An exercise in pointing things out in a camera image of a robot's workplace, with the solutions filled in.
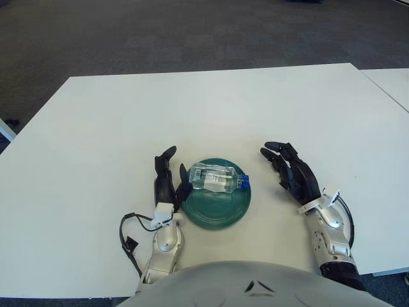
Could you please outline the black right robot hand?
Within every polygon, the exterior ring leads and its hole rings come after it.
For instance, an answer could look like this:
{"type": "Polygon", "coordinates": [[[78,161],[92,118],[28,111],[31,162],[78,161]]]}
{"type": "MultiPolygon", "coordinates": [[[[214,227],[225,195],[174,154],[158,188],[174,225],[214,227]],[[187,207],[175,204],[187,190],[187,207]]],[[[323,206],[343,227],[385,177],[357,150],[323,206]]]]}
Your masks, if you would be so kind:
{"type": "Polygon", "coordinates": [[[318,181],[310,167],[290,143],[269,141],[260,153],[278,172],[279,184],[301,205],[321,197],[318,181]]]}

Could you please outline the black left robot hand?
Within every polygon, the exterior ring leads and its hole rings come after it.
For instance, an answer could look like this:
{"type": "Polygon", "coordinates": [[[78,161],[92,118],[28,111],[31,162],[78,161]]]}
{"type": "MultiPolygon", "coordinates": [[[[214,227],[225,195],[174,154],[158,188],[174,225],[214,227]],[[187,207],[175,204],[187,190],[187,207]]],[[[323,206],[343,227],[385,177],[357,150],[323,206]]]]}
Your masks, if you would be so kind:
{"type": "Polygon", "coordinates": [[[161,155],[155,156],[155,171],[157,177],[154,180],[155,205],[159,203],[170,203],[173,205],[174,213],[179,211],[181,204],[189,197],[192,191],[189,174],[183,164],[180,165],[181,183],[177,189],[174,188],[169,161],[176,153],[176,150],[177,147],[172,146],[161,155]]]}

